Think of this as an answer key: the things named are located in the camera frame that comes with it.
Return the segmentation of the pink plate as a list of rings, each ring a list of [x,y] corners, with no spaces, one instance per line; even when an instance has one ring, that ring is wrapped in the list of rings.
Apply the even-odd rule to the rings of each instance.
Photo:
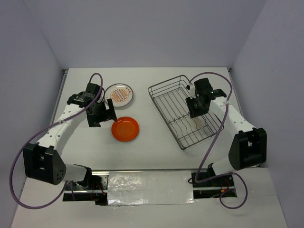
[[[198,117],[193,118],[197,129],[203,129],[205,127],[204,122],[202,122]]]

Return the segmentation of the white plate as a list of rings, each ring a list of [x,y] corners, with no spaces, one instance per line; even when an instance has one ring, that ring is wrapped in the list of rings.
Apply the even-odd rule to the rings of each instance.
[[[124,107],[133,100],[134,94],[132,88],[124,83],[110,85],[105,90],[105,99],[111,99],[114,107]]]

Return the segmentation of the orange plate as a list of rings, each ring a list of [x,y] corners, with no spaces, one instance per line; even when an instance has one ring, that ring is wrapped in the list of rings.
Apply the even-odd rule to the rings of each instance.
[[[112,136],[120,142],[132,141],[139,134],[139,130],[137,121],[128,116],[118,118],[111,127]]]

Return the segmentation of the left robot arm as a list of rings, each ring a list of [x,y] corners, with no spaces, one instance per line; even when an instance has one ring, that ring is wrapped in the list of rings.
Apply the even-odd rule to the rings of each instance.
[[[100,127],[101,122],[117,120],[111,99],[100,101],[102,89],[88,83],[86,90],[69,97],[67,105],[56,125],[36,143],[28,143],[23,149],[25,174],[28,178],[58,185],[73,181],[86,190],[93,185],[92,170],[84,165],[65,164],[61,158],[63,149],[76,130],[87,120],[89,127]]]

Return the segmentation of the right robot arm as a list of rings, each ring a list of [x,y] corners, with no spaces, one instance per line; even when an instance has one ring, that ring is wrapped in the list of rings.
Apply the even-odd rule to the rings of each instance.
[[[186,98],[190,117],[196,118],[212,112],[221,120],[219,131],[226,129],[232,135],[227,157],[211,163],[207,168],[207,182],[219,185],[224,174],[266,162],[267,133],[249,123],[230,103],[230,94],[213,89],[207,78],[186,86],[190,96]]]

